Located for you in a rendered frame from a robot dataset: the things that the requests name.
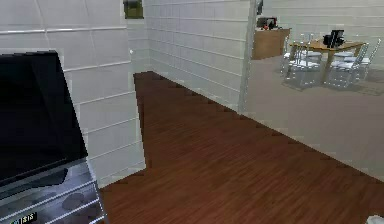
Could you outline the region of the black coffee maker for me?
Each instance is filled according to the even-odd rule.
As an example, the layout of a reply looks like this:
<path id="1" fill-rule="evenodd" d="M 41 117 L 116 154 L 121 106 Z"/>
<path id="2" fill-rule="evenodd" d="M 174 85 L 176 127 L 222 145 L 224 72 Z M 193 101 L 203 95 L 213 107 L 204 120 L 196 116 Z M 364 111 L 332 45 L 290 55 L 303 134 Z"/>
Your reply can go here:
<path id="1" fill-rule="evenodd" d="M 264 30 L 272 30 L 277 27 L 276 17 L 260 17 L 257 20 L 257 27 Z"/>

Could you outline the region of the brown wooden counter cabinet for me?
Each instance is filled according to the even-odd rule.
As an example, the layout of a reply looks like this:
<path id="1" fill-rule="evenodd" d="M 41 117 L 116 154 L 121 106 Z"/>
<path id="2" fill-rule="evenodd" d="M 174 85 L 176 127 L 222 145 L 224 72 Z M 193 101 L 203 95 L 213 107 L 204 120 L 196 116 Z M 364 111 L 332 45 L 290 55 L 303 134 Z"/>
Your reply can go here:
<path id="1" fill-rule="evenodd" d="M 289 29 L 256 31 L 254 34 L 252 59 L 262 60 L 281 56 L 283 54 L 285 38 L 289 35 Z"/>

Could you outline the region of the white metal chair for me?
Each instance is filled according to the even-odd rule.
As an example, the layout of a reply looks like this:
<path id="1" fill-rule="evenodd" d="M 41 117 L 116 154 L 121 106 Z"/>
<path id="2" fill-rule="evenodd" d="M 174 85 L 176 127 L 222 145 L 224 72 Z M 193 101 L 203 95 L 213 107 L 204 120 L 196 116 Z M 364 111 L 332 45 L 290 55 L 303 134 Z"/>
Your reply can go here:
<path id="1" fill-rule="evenodd" d="M 328 78 L 326 79 L 326 84 L 338 88 L 347 88 L 352 83 L 352 78 L 358 73 L 362 66 L 368 47 L 369 44 L 365 43 L 361 47 L 354 61 L 333 62 Z"/>
<path id="2" fill-rule="evenodd" d="M 370 67 L 370 65 L 371 65 L 380 45 L 381 45 L 381 42 L 382 42 L 381 39 L 377 40 L 377 43 L 374 45 L 373 50 L 371 51 L 371 53 L 369 55 L 367 55 L 369 44 L 365 43 L 361 47 L 360 53 L 363 53 L 363 56 L 360 60 L 360 72 L 357 74 L 358 80 L 364 80 L 367 77 L 367 75 L 369 73 L 369 67 Z"/>
<path id="3" fill-rule="evenodd" d="M 294 41 L 289 44 L 289 38 L 284 41 L 283 56 L 280 72 L 291 69 L 317 69 L 320 67 L 321 54 L 309 50 L 310 41 Z"/>
<path id="4" fill-rule="evenodd" d="M 284 74 L 285 81 L 296 80 L 300 87 L 306 87 L 315 83 L 315 80 L 306 81 L 308 72 L 317 72 L 320 70 L 322 54 L 311 49 L 312 35 L 307 37 L 301 35 L 299 41 L 291 44 L 287 61 L 287 71 Z"/>

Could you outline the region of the wooden dining table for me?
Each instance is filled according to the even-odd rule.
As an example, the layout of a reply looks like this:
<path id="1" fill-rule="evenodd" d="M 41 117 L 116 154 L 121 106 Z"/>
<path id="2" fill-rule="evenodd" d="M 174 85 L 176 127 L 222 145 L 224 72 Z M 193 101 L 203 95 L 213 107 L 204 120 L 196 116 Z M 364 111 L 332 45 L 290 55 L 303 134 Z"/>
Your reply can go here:
<path id="1" fill-rule="evenodd" d="M 366 54 L 368 46 L 369 46 L 368 43 L 363 43 L 363 42 L 347 42 L 347 43 L 343 43 L 338 47 L 324 45 L 320 41 L 314 41 L 314 42 L 308 42 L 308 43 L 294 42 L 291 44 L 292 50 L 290 53 L 290 60 L 293 61 L 296 56 L 301 56 L 302 50 L 306 51 L 305 57 L 308 57 L 308 53 L 310 51 L 318 52 L 321 54 L 327 54 L 327 61 L 322 70 L 320 83 L 326 84 L 328 81 L 331 80 L 332 70 L 341 70 L 348 74 L 346 80 L 344 81 L 344 84 L 348 86 L 350 84 L 351 76 L 357 72 L 360 65 L 362 64 L 362 60 Z M 356 60 L 351 65 L 348 65 L 345 62 L 334 60 L 336 53 L 340 53 L 340 52 L 351 50 L 351 49 L 355 50 L 354 56 L 356 57 Z"/>

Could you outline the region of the black television set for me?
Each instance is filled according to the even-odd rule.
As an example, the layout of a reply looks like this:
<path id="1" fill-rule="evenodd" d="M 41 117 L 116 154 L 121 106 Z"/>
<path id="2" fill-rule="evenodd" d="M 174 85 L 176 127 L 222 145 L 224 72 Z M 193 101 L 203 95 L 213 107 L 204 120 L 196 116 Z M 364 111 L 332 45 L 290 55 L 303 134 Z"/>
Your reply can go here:
<path id="1" fill-rule="evenodd" d="M 0 55 L 0 187 L 87 156 L 58 53 Z"/>

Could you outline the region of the black box on table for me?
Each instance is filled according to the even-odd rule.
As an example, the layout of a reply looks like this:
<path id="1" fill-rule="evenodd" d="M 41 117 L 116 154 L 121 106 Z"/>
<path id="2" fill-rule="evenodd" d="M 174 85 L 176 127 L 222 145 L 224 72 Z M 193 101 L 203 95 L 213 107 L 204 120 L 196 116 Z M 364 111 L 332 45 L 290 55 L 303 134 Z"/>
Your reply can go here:
<path id="1" fill-rule="evenodd" d="M 328 48 L 337 48 L 344 43 L 343 34 L 343 30 L 332 30 L 330 34 L 323 36 L 323 44 Z"/>

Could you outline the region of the green framed wall picture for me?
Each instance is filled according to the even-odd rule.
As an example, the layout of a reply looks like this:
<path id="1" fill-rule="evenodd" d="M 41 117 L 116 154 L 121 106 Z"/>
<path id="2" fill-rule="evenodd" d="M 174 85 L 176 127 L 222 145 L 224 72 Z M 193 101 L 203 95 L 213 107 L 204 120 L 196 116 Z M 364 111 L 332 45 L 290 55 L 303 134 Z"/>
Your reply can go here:
<path id="1" fill-rule="evenodd" d="M 126 19 L 143 19 L 142 0 L 123 0 Z"/>

